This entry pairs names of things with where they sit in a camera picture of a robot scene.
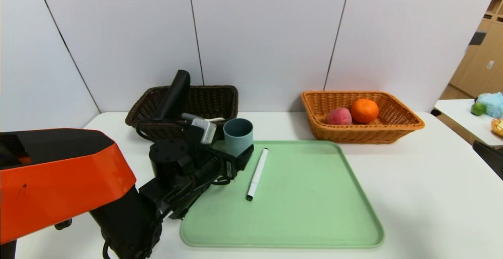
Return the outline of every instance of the peach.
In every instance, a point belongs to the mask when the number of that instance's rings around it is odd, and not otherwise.
[[[352,124],[351,113],[345,107],[339,107],[327,114],[325,122],[329,125],[350,125]]]

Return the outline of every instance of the gray-blue cup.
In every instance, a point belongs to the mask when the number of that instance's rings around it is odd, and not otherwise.
[[[253,145],[253,124],[248,119],[232,119],[223,125],[225,149],[237,157]]]

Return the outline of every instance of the light green plastic tray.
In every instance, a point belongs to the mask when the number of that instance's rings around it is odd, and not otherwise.
[[[250,202],[246,193],[265,147]],[[190,246],[227,248],[372,248],[384,239],[341,149],[329,141],[255,141],[246,169],[203,193],[180,234]]]

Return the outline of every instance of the pen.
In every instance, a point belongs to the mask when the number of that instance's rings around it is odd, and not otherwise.
[[[264,148],[262,151],[262,155],[260,155],[259,164],[255,168],[255,173],[253,174],[253,178],[250,182],[250,188],[248,189],[248,194],[246,195],[246,200],[253,200],[253,195],[255,195],[255,191],[259,186],[260,176],[262,175],[262,171],[264,170],[264,165],[266,164],[267,153],[269,152],[268,148]]]

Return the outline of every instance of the black handle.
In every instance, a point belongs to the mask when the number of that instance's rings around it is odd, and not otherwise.
[[[156,121],[176,119],[182,112],[189,87],[190,74],[185,70],[179,70],[152,119]]]

